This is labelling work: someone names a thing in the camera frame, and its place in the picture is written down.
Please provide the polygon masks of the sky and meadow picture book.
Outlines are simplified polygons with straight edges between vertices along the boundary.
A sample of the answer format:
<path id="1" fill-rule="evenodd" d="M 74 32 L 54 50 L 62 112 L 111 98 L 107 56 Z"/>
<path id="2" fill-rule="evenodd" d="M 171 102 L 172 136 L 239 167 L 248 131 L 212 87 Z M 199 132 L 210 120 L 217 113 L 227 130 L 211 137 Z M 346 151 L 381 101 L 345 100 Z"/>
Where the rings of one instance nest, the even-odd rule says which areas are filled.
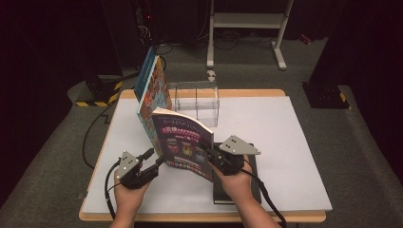
<path id="1" fill-rule="evenodd" d="M 163 63 L 159 55 L 155 57 L 151 72 L 146 78 L 144 91 L 139 101 L 137 116 L 157 155 L 161 156 L 163 153 L 158 145 L 157 132 L 151 118 L 151 113 L 157 107 L 172 108 L 169 88 L 164 76 Z"/>

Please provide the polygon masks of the person's left hand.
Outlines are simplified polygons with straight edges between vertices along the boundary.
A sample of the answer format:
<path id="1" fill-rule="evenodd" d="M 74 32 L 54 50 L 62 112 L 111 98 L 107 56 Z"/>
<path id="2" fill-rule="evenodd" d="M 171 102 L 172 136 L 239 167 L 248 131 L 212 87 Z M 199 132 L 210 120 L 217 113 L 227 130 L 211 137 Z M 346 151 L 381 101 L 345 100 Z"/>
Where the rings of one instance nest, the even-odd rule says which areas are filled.
<path id="1" fill-rule="evenodd" d="M 119 179 L 115 179 L 114 182 L 116 184 L 114 196 L 117 205 L 117 212 L 137 212 L 143 203 L 144 194 L 150 183 L 147 183 L 140 189 L 128 189 L 121 184 Z"/>

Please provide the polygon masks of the black book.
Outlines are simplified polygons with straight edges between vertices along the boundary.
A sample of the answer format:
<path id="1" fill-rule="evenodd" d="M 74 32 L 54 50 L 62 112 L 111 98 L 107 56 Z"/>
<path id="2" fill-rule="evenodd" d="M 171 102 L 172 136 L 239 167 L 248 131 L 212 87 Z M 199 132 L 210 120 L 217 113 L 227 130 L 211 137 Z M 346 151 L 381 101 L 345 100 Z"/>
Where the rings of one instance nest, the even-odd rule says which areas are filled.
<path id="1" fill-rule="evenodd" d="M 239 170 L 235 167 L 231 166 L 230 163 L 236 165 L 239 168 L 244 168 L 244 157 L 243 155 L 234 155 L 229 152 L 226 152 L 220 148 L 220 144 L 218 142 L 214 143 L 214 150 L 210 150 L 213 152 L 211 154 L 209 152 L 209 161 L 212 162 L 213 165 L 219 168 L 219 170 L 224 175 L 235 175 L 238 174 Z M 258 175 L 257 172 L 257 163 L 256 163 L 256 156 L 255 155 L 248 155 L 248 164 L 252 167 L 252 174 L 254 177 Z M 230 199 L 230 197 L 224 192 L 221 180 L 219 176 L 213 171 L 213 203 L 214 204 L 234 204 L 234 202 Z M 261 203 L 261 196 L 259 190 L 259 184 L 256 180 L 251 181 L 251 190 L 254 198 Z"/>

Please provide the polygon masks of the purple paperback book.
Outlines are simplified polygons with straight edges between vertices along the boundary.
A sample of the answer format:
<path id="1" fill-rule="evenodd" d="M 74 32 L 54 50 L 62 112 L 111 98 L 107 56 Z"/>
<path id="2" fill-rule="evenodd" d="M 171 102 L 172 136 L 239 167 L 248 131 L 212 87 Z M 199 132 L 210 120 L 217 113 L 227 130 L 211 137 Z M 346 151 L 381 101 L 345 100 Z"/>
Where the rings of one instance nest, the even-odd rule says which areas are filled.
<path id="1" fill-rule="evenodd" d="M 213 131 L 192 117 L 161 107 L 151 119 L 165 163 L 212 181 L 207 150 L 214 144 Z"/>

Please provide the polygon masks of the blue picture book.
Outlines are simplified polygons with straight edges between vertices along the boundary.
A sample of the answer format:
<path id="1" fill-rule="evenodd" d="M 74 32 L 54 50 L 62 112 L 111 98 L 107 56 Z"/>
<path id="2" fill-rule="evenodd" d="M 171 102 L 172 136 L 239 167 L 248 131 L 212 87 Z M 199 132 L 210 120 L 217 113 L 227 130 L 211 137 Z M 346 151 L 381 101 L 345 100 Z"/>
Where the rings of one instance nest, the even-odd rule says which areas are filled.
<path id="1" fill-rule="evenodd" d="M 144 63 L 139 73 L 137 84 L 134 86 L 134 93 L 137 97 L 138 102 L 140 102 L 143 97 L 144 89 L 149 76 L 152 74 L 156 58 L 156 49 L 154 47 L 150 47 L 145 55 Z"/>

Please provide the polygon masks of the dark curtain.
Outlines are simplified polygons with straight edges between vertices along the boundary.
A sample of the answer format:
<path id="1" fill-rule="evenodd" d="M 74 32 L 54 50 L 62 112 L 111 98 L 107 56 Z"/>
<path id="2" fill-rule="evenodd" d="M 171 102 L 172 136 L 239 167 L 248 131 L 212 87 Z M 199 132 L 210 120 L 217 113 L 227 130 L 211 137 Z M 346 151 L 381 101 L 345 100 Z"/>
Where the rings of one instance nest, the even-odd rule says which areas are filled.
<path id="1" fill-rule="evenodd" d="M 67 91 L 138 64 L 129 0 L 0 0 L 0 204 L 68 112 Z"/>
<path id="2" fill-rule="evenodd" d="M 346 85 L 403 182 L 403 0 L 341 0 L 310 81 Z"/>

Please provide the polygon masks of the white metal stand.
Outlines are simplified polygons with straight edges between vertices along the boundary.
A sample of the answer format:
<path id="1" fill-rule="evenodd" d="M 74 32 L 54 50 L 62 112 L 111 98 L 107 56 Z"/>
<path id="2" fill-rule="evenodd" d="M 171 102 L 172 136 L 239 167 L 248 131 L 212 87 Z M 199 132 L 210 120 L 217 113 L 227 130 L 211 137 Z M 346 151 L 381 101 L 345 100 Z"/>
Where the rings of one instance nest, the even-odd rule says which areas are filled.
<path id="1" fill-rule="evenodd" d="M 280 50 L 294 0 L 287 0 L 283 13 L 234 13 L 215 12 L 215 1 L 210 0 L 209 34 L 206 53 L 206 66 L 214 67 L 214 30 L 215 29 L 276 29 L 277 40 L 271 43 L 277 59 L 278 68 L 286 70 L 287 65 Z"/>

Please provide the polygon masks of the clear acrylic book rack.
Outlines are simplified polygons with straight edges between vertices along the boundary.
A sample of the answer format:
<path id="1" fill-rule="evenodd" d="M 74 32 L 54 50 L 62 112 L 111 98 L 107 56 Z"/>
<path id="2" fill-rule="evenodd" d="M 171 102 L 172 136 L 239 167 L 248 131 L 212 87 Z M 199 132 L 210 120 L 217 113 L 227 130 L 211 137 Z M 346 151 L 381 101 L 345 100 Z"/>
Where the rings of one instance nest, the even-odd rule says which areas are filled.
<path id="1" fill-rule="evenodd" d="M 215 82 L 169 83 L 172 109 L 190 116 L 208 127 L 216 127 L 220 116 L 220 95 Z"/>

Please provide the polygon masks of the person's right hand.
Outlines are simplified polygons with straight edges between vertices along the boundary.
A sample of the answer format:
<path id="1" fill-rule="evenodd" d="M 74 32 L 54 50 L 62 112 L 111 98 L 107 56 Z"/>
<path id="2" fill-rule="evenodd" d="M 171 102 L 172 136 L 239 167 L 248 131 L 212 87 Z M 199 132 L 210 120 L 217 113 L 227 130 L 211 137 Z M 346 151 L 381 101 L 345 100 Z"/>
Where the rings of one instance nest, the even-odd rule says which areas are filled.
<path id="1" fill-rule="evenodd" d="M 236 175 L 225 176 L 213 164 L 211 164 L 211 167 L 220 178 L 224 192 L 237 206 L 248 204 L 255 200 L 251 190 L 252 178 L 248 174 L 239 172 Z"/>

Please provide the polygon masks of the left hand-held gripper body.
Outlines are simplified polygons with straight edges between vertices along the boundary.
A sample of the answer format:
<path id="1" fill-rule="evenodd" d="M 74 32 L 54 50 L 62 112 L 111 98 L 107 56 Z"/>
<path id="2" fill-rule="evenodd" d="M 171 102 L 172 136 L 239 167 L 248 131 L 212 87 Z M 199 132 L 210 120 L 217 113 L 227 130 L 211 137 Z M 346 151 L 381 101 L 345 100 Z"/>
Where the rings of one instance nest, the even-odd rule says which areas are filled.
<path id="1" fill-rule="evenodd" d="M 140 189 L 156 178 L 144 175 L 144 170 L 141 170 L 143 163 L 137 162 L 136 158 L 129 152 L 124 151 L 119 164 L 118 179 L 128 189 Z"/>

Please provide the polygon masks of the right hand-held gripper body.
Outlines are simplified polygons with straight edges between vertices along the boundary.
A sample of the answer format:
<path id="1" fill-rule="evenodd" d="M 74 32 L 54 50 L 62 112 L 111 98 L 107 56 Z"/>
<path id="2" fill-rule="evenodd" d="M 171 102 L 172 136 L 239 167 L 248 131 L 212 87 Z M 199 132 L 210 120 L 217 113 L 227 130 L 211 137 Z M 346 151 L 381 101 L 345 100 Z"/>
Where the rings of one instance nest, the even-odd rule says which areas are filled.
<path id="1" fill-rule="evenodd" d="M 227 140 L 216 143 L 219 148 L 219 156 L 208 160 L 217 167 L 223 175 L 236 175 L 244 166 L 244 156 L 256 156 L 260 151 L 252 144 L 244 141 L 236 135 L 231 135 Z"/>

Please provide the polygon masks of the black striped stand base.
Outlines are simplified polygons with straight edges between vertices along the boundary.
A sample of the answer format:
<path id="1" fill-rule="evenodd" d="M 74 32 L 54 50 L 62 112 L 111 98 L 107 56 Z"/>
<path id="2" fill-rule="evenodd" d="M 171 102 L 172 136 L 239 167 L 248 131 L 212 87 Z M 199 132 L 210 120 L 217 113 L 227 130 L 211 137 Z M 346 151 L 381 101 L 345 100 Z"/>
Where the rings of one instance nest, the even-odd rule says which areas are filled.
<path id="1" fill-rule="evenodd" d="M 349 109 L 350 104 L 337 85 L 302 84 L 311 108 Z"/>
<path id="2" fill-rule="evenodd" d="M 86 79 L 85 85 L 75 99 L 75 104 L 80 107 L 112 105 L 118 98 L 122 84 L 120 79 L 109 77 L 102 79 L 95 76 Z"/>

